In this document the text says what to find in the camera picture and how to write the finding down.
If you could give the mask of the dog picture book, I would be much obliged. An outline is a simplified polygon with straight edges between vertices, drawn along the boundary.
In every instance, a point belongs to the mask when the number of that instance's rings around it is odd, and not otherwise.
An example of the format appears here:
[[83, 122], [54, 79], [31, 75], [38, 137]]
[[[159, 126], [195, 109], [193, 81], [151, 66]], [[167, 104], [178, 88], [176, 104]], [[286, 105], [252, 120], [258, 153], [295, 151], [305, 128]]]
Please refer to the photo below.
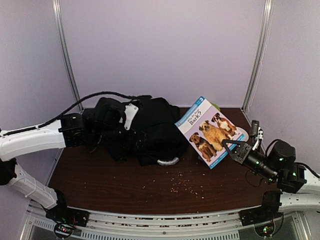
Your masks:
[[242, 139], [237, 126], [203, 96], [175, 125], [210, 169], [227, 156], [222, 156], [225, 151], [223, 140]]

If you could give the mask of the black backpack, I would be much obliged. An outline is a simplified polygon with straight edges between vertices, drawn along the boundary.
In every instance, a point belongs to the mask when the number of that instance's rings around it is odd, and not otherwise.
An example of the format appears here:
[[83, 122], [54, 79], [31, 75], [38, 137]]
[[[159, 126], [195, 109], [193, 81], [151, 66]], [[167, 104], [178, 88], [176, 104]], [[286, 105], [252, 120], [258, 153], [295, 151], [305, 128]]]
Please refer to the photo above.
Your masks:
[[135, 157], [141, 166], [173, 166], [188, 148], [188, 141], [176, 126], [180, 108], [163, 97], [134, 100], [138, 107], [130, 129], [105, 147], [115, 161]]

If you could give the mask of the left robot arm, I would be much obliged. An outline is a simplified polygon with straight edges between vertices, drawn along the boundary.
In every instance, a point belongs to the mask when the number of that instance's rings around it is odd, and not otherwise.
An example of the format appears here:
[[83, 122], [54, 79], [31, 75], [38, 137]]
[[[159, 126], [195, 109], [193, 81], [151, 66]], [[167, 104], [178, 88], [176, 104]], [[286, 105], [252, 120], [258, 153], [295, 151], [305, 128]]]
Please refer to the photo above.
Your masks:
[[26, 198], [52, 211], [61, 222], [72, 218], [64, 194], [45, 186], [27, 173], [16, 158], [51, 149], [97, 146], [103, 141], [123, 137], [131, 129], [139, 108], [131, 102], [122, 103], [102, 97], [94, 108], [82, 113], [64, 111], [47, 122], [0, 132], [0, 184], [14, 188]]

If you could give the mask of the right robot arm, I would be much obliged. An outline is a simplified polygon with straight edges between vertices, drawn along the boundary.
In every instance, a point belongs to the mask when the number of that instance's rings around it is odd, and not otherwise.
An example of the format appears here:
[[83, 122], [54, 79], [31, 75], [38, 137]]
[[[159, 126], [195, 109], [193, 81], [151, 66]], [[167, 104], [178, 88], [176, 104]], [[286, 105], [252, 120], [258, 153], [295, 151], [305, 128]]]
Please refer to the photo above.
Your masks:
[[275, 139], [272, 149], [259, 153], [244, 141], [223, 140], [231, 159], [253, 174], [276, 184], [276, 190], [263, 194], [256, 210], [259, 220], [268, 220], [275, 212], [320, 209], [320, 175], [305, 163], [296, 161], [296, 150], [287, 142]]

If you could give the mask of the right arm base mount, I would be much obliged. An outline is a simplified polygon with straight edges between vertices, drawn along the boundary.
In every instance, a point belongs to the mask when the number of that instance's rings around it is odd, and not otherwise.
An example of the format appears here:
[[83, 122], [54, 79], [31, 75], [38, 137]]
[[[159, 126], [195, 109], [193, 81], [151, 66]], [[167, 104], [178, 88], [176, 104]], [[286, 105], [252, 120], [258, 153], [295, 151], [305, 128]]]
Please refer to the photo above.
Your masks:
[[283, 213], [262, 206], [241, 210], [238, 214], [243, 227], [253, 226], [254, 232], [264, 239], [278, 233], [284, 222]]

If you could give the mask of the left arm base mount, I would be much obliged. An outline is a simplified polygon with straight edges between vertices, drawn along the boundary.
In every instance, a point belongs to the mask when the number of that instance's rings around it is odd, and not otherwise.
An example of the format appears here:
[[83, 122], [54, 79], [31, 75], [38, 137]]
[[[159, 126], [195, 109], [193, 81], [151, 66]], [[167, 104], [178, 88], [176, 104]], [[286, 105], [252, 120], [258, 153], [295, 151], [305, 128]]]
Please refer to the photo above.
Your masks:
[[54, 213], [51, 210], [45, 210], [46, 218], [55, 222], [53, 233], [58, 239], [69, 238], [77, 227], [86, 227], [90, 213], [85, 210], [68, 208], [66, 212]]

